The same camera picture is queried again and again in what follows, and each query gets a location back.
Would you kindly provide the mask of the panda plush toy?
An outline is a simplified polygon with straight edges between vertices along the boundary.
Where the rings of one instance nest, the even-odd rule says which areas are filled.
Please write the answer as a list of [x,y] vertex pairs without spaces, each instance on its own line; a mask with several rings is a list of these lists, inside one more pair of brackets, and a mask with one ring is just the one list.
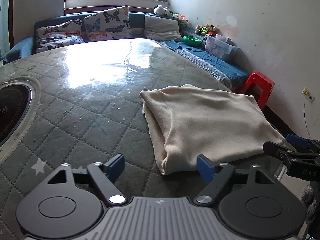
[[161,4],[155,6],[153,10],[157,16],[173,17],[174,14],[168,7],[163,7]]

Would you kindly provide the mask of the clear plastic storage box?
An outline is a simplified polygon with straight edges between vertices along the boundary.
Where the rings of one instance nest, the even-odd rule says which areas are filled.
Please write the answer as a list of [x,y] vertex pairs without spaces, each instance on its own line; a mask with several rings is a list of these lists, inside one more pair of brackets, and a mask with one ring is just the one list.
[[228,40],[228,38],[223,36],[218,39],[217,37],[218,35],[216,37],[207,35],[204,50],[222,61],[231,62],[239,48],[226,43],[225,40]]

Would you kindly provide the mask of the green plastic bowl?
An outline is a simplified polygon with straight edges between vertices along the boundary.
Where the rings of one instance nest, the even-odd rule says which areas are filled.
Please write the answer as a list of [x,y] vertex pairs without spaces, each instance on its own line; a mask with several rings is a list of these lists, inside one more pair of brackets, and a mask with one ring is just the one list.
[[199,46],[202,44],[202,41],[199,38],[192,36],[183,36],[183,42],[189,46]]

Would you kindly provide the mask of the small butterfly cushion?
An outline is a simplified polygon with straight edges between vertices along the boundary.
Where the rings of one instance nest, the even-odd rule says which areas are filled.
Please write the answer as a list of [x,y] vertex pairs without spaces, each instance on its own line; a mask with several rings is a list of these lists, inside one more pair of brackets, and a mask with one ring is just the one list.
[[84,43],[81,37],[81,20],[70,20],[58,25],[37,28],[35,32],[36,53],[55,48]]

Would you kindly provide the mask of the brown plush toys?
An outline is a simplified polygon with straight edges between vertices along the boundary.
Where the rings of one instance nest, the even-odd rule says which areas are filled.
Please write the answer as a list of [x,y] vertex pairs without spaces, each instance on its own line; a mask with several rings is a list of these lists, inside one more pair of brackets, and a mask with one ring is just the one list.
[[195,33],[196,34],[199,34],[199,35],[202,35],[202,36],[209,35],[209,36],[212,36],[212,37],[216,36],[218,31],[219,30],[218,30],[217,26],[214,26],[212,24],[207,24],[207,25],[204,25],[204,26],[197,25],[196,29],[195,29]]

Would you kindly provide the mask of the black round induction cooktop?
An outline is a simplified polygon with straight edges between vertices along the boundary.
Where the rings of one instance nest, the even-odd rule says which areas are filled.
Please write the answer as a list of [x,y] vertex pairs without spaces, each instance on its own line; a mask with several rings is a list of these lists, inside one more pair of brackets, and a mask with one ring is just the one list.
[[20,76],[1,83],[1,163],[26,135],[40,97],[41,85],[33,77]]

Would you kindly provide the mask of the large butterfly cushion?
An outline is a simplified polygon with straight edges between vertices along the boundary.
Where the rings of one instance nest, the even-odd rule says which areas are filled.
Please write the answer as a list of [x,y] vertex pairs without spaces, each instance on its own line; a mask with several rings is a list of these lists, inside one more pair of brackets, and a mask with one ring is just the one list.
[[93,42],[132,37],[127,5],[91,14],[84,18],[84,26],[88,39]]

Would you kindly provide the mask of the white wall socket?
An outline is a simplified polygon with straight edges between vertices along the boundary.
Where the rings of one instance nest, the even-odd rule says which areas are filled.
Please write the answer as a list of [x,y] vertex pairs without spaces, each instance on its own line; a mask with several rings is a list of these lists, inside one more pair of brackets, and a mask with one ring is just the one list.
[[313,100],[315,99],[315,97],[311,94],[311,92],[307,88],[303,89],[302,94],[306,98],[306,100],[308,100],[309,102],[313,102]]

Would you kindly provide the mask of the cream beige garment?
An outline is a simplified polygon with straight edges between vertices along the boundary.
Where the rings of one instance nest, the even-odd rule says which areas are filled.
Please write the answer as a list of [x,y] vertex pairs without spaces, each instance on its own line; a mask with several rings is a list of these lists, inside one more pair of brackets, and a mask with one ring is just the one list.
[[200,154],[227,163],[262,154],[267,141],[285,144],[250,95],[186,84],[143,90],[139,96],[164,176],[195,171]]

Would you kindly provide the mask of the grey plain cushion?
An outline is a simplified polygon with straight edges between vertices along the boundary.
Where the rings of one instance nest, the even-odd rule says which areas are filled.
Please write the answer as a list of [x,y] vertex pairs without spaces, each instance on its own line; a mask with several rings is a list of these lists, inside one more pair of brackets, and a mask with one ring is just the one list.
[[146,38],[155,41],[182,41],[177,20],[149,15],[145,15],[144,20],[144,35]]

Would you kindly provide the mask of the colourful toys on sofa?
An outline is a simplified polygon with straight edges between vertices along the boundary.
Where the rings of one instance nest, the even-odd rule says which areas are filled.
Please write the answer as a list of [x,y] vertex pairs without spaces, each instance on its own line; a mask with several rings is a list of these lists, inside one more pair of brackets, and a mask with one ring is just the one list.
[[175,13],[175,14],[173,14],[172,17],[178,19],[179,21],[181,21],[183,23],[189,22],[188,19],[183,14]]

